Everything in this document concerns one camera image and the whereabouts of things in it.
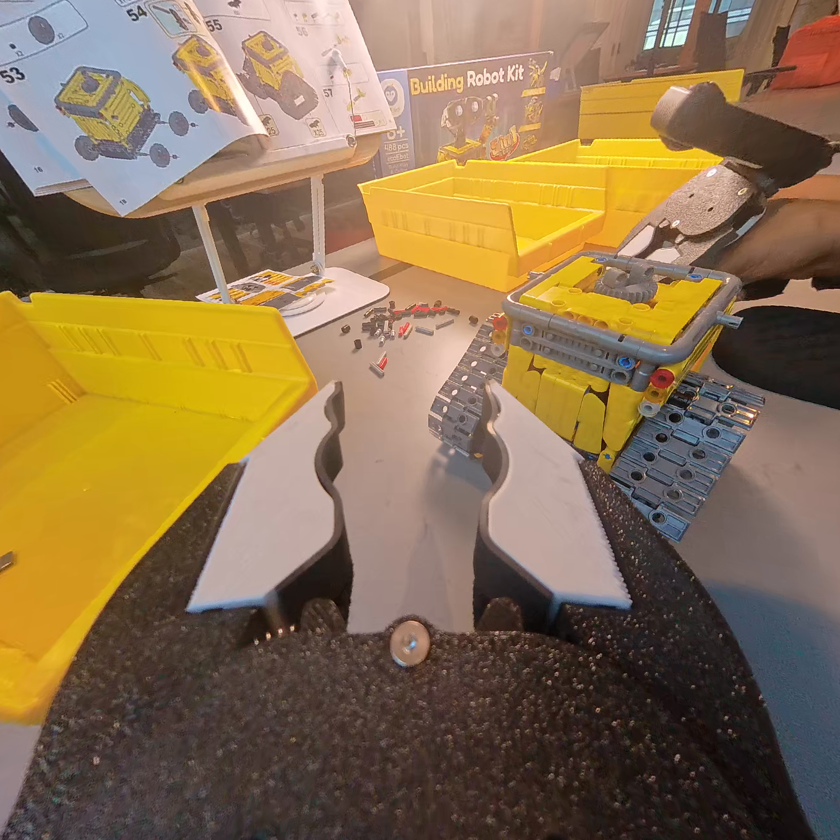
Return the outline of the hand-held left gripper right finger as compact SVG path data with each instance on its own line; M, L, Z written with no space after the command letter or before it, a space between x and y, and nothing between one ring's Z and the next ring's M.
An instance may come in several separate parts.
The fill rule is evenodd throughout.
M485 394L479 437L491 486L476 532L475 628L501 628L503 606L509 623L539 634L564 606L629 611L582 456L497 382Z

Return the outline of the black quilted pad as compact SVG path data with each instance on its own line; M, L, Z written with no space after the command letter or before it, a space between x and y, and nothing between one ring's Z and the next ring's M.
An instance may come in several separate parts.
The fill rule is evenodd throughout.
M839 408L839 314L767 306L740 312L711 355L719 368L782 396Z

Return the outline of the yellow black sticker sheet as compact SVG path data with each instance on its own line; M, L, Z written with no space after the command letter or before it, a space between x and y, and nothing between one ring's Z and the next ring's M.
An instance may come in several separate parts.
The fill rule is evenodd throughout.
M267 269L227 284L231 302L242 306L294 307L332 284L319 275L293 276Z

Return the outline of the person's right hand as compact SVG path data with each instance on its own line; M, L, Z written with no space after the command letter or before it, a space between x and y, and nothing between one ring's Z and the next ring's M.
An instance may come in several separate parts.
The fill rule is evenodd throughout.
M837 277L839 202L804 198L771 201L761 219L724 249L713 267L738 277L743 284Z

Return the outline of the pile of small building pieces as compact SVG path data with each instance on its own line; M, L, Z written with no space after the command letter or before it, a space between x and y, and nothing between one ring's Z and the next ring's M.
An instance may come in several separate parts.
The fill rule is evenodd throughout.
M344 323L341 333L351 337L350 357L360 371L378 380L425 385L436 375L459 381L457 369L494 371L492 323L440 299L368 307L357 325Z

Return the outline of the wooden board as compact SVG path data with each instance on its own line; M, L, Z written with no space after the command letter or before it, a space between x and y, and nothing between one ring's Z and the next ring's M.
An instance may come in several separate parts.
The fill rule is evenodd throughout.
M126 214L128 218L152 217L181 211L197 204L206 205L249 193L258 193L351 169L370 161L380 148L379 133L353 138L354 146L306 154L281 160L279 151L261 155L215 156L170 185L144 205Z

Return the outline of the yellow building-block toy vehicle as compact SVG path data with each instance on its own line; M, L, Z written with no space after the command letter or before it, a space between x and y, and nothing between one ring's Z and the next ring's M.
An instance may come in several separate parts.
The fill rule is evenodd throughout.
M741 291L727 272L578 252L504 300L502 386L609 472L637 426L738 326Z

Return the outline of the orange soft bag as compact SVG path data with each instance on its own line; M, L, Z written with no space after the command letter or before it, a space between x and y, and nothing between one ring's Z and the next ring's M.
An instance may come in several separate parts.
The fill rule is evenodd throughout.
M784 67L773 89L819 88L839 82L839 16L825 16L797 29L782 56Z

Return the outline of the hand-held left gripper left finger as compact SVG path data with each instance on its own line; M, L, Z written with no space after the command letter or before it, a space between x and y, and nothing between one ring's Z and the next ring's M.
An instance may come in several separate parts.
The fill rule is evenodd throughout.
M343 386L331 381L244 458L189 613L252 608L269 636L347 630L349 541L334 484L344 423Z

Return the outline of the blue toy kit box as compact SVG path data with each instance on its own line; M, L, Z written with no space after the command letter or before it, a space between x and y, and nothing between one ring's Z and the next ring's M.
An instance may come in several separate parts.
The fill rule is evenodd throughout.
M377 73L395 128L377 178L454 161L508 161L536 151L553 53L501 56Z

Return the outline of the instruction booklet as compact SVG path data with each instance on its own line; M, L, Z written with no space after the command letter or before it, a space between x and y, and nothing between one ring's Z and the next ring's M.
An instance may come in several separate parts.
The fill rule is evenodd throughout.
M2 2L2 152L126 217L215 156L395 127L349 2Z

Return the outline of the grey desk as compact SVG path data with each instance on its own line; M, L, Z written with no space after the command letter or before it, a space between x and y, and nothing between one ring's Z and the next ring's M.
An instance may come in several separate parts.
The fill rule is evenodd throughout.
M503 294L421 269L480 321ZM427 412L446 380L342 383L345 632L186 610L224 467L108 598L40 728L5 838L838 838L838 411L776 393L679 545L594 464L632 597L551 633L476 629L491 482Z

